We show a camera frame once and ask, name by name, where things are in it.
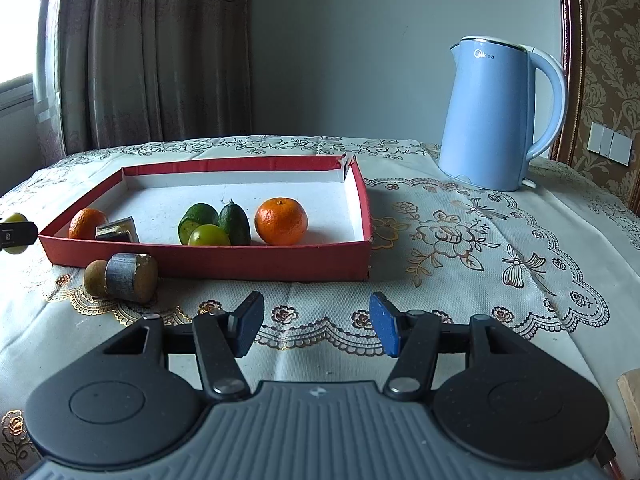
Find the white tablecloth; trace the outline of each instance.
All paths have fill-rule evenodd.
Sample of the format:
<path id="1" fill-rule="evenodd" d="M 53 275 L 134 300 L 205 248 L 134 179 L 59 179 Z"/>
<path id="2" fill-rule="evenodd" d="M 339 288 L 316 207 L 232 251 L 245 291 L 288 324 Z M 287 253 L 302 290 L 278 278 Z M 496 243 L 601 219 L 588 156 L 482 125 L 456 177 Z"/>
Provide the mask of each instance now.
<path id="1" fill-rule="evenodd" d="M 18 256 L 0 253 L 0 480 L 36 460 L 22 410 L 42 380 L 143 312 L 189 322 L 199 312 L 232 310 L 251 290 L 266 300 L 257 343 L 240 361 L 254 387 L 260 380 L 382 385 L 393 360 L 382 355 L 368 319 L 373 290 L 401 310 L 423 308 L 447 322 L 489 314 L 600 387 L 623 469 L 640 476 L 616 386 L 623 372 L 640 367 L 640 222 L 562 164 L 539 158 L 530 175 L 538 187 L 504 193 L 450 181 L 434 161 L 437 147 L 415 141 L 251 136 L 153 143 L 70 156 L 2 197 L 0 216 L 19 211 L 43 227 L 121 166 L 344 152 L 356 153 L 369 193 L 369 282 L 161 280 L 157 297 L 137 306 L 87 296 L 82 270 L 52 266 L 39 244 Z M 174 358 L 171 367 L 198 384 L 192 360 Z M 442 356 L 435 385 L 462 368 L 462 356 Z"/>

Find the kettle handle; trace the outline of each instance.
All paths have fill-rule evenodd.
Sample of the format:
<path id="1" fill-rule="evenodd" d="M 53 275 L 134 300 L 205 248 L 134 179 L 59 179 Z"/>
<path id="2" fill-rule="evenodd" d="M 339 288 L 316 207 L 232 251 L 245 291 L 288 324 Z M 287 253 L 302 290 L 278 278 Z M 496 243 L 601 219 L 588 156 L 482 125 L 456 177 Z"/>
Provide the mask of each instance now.
<path id="1" fill-rule="evenodd" d="M 533 48 L 531 46 L 525 46 L 525 48 L 529 53 L 529 59 L 533 63 L 533 66 L 542 70 L 542 72 L 548 77 L 554 94 L 554 108 L 551 112 L 549 124 L 542 136 L 534 142 L 529 148 L 529 151 L 527 151 L 525 160 L 529 161 L 543 153 L 558 136 L 560 129 L 564 124 L 568 103 L 566 81 L 564 79 L 562 68 L 560 68 L 558 62 L 549 54 L 538 48 Z"/>

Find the patterned wallpaper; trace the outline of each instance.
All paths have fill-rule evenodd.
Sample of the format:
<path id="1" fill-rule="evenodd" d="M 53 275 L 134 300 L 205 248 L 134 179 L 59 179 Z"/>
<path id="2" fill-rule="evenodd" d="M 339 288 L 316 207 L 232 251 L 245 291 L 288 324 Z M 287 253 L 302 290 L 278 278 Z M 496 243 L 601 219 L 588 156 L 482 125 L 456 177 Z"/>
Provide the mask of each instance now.
<path id="1" fill-rule="evenodd" d="M 591 122 L 632 139 L 640 132 L 640 0 L 584 0 L 586 63 L 572 166 L 628 202 L 640 161 L 629 167 L 587 150 Z"/>

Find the electric kettle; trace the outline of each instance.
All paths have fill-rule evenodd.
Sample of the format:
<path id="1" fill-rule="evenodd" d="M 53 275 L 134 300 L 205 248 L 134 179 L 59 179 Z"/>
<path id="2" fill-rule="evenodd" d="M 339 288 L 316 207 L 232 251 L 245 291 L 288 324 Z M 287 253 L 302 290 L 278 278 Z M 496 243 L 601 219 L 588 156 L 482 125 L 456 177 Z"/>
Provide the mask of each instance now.
<path id="1" fill-rule="evenodd" d="M 466 36 L 451 52 L 457 70 L 440 169 L 486 189 L 513 191 L 529 184 L 529 161 L 551 145 L 564 123 L 562 69 L 538 48 L 486 36 Z M 546 130 L 533 142 L 536 69 L 551 81 L 554 104 Z"/>

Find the brand text on kettle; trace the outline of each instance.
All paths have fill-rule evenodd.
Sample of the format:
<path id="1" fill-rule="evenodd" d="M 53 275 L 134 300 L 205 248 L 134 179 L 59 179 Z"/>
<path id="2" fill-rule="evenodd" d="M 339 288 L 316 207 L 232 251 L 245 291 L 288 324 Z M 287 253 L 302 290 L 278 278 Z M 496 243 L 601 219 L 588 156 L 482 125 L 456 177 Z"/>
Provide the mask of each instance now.
<path id="1" fill-rule="evenodd" d="M 489 59 L 493 59 L 494 58 L 494 56 L 492 56 L 491 54 L 487 54 L 487 53 L 483 52 L 479 48 L 476 48 L 474 50 L 474 57 L 487 57 Z"/>

